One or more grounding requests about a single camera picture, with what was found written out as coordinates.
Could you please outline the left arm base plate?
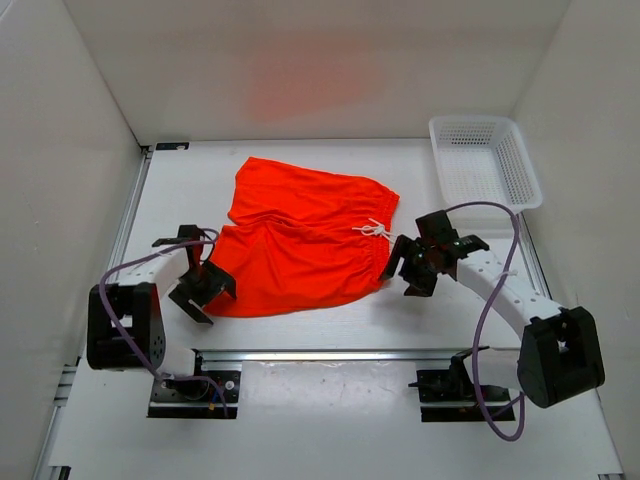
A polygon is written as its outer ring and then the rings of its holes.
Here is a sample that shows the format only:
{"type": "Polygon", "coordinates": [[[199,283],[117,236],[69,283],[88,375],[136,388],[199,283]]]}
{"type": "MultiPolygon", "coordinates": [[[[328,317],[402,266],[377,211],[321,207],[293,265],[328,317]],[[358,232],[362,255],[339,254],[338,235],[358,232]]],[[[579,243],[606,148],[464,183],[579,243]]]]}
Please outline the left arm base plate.
{"type": "Polygon", "coordinates": [[[154,419],[235,420],[241,389],[240,370],[212,370],[204,374],[222,390],[226,406],[218,391],[205,381],[158,382],[150,393],[147,417],[154,419]]]}

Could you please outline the orange shorts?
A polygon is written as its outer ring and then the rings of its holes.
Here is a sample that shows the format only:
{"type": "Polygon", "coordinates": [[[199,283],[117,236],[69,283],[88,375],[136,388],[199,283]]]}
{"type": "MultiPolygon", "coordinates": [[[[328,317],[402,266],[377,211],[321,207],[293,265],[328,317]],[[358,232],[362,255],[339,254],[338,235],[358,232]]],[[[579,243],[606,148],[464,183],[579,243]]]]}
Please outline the orange shorts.
{"type": "Polygon", "coordinates": [[[330,308],[378,291],[400,197],[367,177],[250,157],[210,256],[236,281],[205,308],[250,318],[330,308]]]}

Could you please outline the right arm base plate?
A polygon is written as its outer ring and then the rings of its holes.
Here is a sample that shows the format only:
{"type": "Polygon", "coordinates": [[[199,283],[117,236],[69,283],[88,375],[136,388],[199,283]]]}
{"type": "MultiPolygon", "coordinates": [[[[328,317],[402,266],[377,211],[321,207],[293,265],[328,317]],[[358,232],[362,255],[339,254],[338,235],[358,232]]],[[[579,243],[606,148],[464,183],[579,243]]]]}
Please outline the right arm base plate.
{"type": "MultiPolygon", "coordinates": [[[[471,350],[455,354],[446,369],[421,369],[408,387],[418,392],[422,423],[483,422],[471,375],[464,361],[471,350]]],[[[514,405],[509,391],[502,387],[480,387],[485,406],[494,421],[515,420],[514,405]]]]}

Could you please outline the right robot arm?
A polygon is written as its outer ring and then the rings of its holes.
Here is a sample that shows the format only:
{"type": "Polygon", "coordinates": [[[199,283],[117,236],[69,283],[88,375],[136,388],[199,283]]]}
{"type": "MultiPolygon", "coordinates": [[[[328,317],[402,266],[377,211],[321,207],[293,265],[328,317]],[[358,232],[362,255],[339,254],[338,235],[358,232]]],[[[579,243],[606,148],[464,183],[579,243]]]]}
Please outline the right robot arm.
{"type": "Polygon", "coordinates": [[[514,331],[516,352],[483,347],[451,359],[449,387],[470,400],[485,386],[517,390],[540,408],[549,408],[605,381],[594,317],[583,307],[567,308],[536,292],[475,235],[444,244],[397,238],[381,275],[399,275],[408,296],[430,297],[441,275],[448,275],[485,300],[514,331]]]}

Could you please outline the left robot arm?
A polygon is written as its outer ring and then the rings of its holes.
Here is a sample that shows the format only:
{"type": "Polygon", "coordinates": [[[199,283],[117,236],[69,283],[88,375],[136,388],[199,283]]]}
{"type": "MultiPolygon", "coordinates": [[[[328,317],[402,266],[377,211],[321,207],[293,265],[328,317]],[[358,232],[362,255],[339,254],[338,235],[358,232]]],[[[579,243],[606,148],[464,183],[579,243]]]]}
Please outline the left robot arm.
{"type": "Polygon", "coordinates": [[[157,239],[150,252],[112,267],[89,293],[86,355],[94,370],[145,369],[169,379],[188,400],[206,395],[210,377],[196,350],[167,339],[161,301],[169,298],[192,320],[210,324],[205,308],[221,297],[237,299],[236,281],[203,258],[218,232],[182,226],[175,237],[157,239]]]}

